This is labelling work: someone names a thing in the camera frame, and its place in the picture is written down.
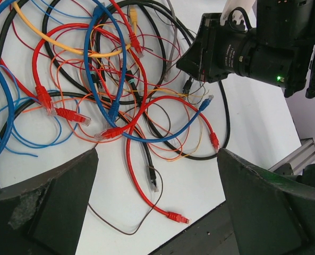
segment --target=brown wire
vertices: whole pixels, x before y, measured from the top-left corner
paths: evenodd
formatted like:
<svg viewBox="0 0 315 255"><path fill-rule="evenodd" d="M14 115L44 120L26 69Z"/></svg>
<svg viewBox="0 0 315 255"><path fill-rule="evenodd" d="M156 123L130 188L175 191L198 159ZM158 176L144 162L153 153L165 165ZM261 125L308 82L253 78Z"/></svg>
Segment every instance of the brown wire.
<svg viewBox="0 0 315 255"><path fill-rule="evenodd" d="M124 232L122 230L120 230L119 228L115 227L113 224L111 224L110 222L106 221L103 217L101 217L101 215L99 215L96 210L93 209L93 207L91 206L90 203L88 203L89 208L91 209L91 211L100 219L102 220L104 223L106 223L108 226L110 226L111 228L113 228L114 230L117 230L118 232L124 234L124 235L134 235L137 233L137 231L141 228L142 224L144 223L144 221L147 219L147 217L149 216L149 214L152 212L152 210L157 206L158 202L160 201L160 199L162 198L162 194L163 194L163 179L162 176L160 174L159 171L157 171L155 168L154 170L156 171L156 173L159 175L160 179L161 179L161 193L156 201L156 203L154 204L154 206L147 212L147 214L143 217L142 221L140 222L140 224L137 226L136 230L132 233L127 233Z"/></svg>

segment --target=yellow ethernet cable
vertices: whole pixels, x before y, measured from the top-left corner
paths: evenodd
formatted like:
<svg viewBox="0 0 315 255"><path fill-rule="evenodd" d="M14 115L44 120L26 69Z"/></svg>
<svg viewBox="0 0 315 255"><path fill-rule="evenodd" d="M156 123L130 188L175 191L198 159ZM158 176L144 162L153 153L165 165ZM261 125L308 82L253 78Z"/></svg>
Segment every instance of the yellow ethernet cable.
<svg viewBox="0 0 315 255"><path fill-rule="evenodd" d="M82 50L78 50L78 49L74 49L74 48L71 48L65 44L61 44L60 42L48 37L46 34L42 33L40 30L38 30L26 17L25 15L23 14L23 12L20 10L18 4L16 2L14 2L13 4L13 7L15 9L15 11L17 12L17 14L19 15L19 17L23 20L23 22L33 31L35 32L37 35L39 35L40 37L42 37L42 39L48 41L49 43L53 44L53 45L56 45L57 47L59 48L62 48L68 52L72 52L72 53L75 53L77 55L83 55L83 51ZM130 49L131 45L128 44L126 47L125 47L125 50L128 50ZM119 54L122 53L122 50L117 50L115 52L111 52L111 53L92 53L89 55L89 57L95 57L95 58L103 58L103 57L113 57L113 56L117 56Z"/></svg>
<svg viewBox="0 0 315 255"><path fill-rule="evenodd" d="M138 18L137 18L137 11L136 11L136 8L134 6L130 6L130 20L131 20L131 23L134 27L134 33L135 33L135 35L137 35Z"/></svg>

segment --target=black camera body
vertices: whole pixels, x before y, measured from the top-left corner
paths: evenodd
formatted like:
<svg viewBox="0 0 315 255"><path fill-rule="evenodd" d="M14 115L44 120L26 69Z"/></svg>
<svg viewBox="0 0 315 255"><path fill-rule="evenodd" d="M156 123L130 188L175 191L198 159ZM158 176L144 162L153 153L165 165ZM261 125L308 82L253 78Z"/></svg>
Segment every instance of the black camera body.
<svg viewBox="0 0 315 255"><path fill-rule="evenodd" d="M236 24L234 11L244 13L246 22ZM224 26L221 13L204 14L177 68L209 83L235 73L284 88L285 97L304 89L315 45L315 0L258 0L257 28L243 9L234 11Z"/></svg>

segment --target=camera lens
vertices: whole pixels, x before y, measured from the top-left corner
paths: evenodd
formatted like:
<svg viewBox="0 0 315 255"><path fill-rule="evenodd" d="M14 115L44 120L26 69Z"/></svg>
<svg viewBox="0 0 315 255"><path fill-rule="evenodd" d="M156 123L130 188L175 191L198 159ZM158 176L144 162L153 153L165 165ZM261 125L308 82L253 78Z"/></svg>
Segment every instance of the camera lens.
<svg viewBox="0 0 315 255"><path fill-rule="evenodd" d="M215 45L217 65L225 71L287 88L293 52L257 43L255 30L236 32L220 28Z"/></svg>

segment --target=blue ethernet cable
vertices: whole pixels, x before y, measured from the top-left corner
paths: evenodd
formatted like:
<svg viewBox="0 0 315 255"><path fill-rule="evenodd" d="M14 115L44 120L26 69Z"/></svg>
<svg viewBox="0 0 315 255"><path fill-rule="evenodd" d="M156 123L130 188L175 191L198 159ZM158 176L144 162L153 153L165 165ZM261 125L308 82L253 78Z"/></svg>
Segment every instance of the blue ethernet cable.
<svg viewBox="0 0 315 255"><path fill-rule="evenodd" d="M90 22L90 25L89 25L89 28L87 30L87 33L86 33L86 37L85 37L85 41L84 41L84 66L85 66L85 70L86 70L86 74L87 74L87 78L88 78L88 82L90 84L90 88L91 88L91 91L94 95L94 98L96 100L96 103L98 105L98 108L100 109L101 113L103 114L104 118L106 119L106 121L113 127L113 128L116 128L116 124L113 122L113 120L110 118L110 116L106 113L99 97L97 96L97 91L96 91L96 88L92 82L92 77L91 77L91 72L90 72L90 66L89 66L89 62L88 62L88 50L89 50L89 43L90 43L90 35L92 33L92 29L97 21L97 19L103 14L103 12L105 12L109 18L111 19L111 21L113 22L117 32L118 32L118 35L119 35L119 38L120 38L120 41L121 41L121 45L122 45L122 48L125 49L125 41L124 41L124 37L123 37L123 34L121 32L121 29L119 28L116 20L114 19L114 17L111 15L111 13L108 11L108 9L106 9L100 2L98 2L97 0L92 0L93 2L97 3L97 7L95 8L94 12L93 12L93 17L92 17L92 20ZM125 69L126 68L126 54L124 53L124 50L123 50L123 68ZM187 128L196 120L196 118L200 115L200 113L206 109L206 107L210 104L212 100L212 97L209 97L208 99L205 99L201 106L199 107L199 110L195 113L195 115L190 119L190 121L188 122L188 124L186 124L182 129L180 129L177 133L171 135L171 136L168 136L168 137L165 137L165 138L161 138L161 139L142 139L142 138L139 138L139 137L134 137L132 135L129 135L127 133L123 133L123 135L125 137L127 137L128 139L132 139L134 141L138 141L138 142L148 142L148 143L156 143L156 142L165 142L165 141L169 141L173 138L176 138L178 137L180 134L182 134L184 131L187 130Z"/></svg>
<svg viewBox="0 0 315 255"><path fill-rule="evenodd" d="M21 101L24 101L24 100L26 100L26 101L28 101L28 100L37 101L36 98L25 97L25 98L20 98L20 99L14 101L14 103L15 103L16 105L18 105ZM1 108L1 109L0 109L0 113L1 113L4 109L6 109L6 107L7 107L7 106L4 106L3 108ZM23 145L25 145L26 147L31 148L31 149L44 149L44 148L47 148L47 147L52 147L52 146L60 145L60 144L62 144L62 143L64 143L64 142L66 142L66 141L73 135L73 132L70 132L70 134L69 134L65 139L63 139L62 141L57 142L58 139L59 139L59 138L61 137L61 135L62 135L62 125L61 125L61 123L60 123L60 121L58 120L57 117L54 117L54 119L55 119L56 122L58 123L58 126L59 126L59 134L58 134L57 138L55 138L55 140L54 140L52 143L50 143L50 144L37 144L37 143L31 142L31 141L25 139L21 134L19 134L19 132L17 131L15 125L13 125L13 130L14 130L15 134L12 133L12 135L18 140L18 142L20 142L21 144L23 144ZM12 152L12 153L17 154L17 155L27 155L27 156L34 156L34 157L37 157L37 155L34 155L34 154L28 154L28 153L22 153L22 152L13 151L13 150L9 149L8 147L5 147L5 149L8 150L9 152Z"/></svg>

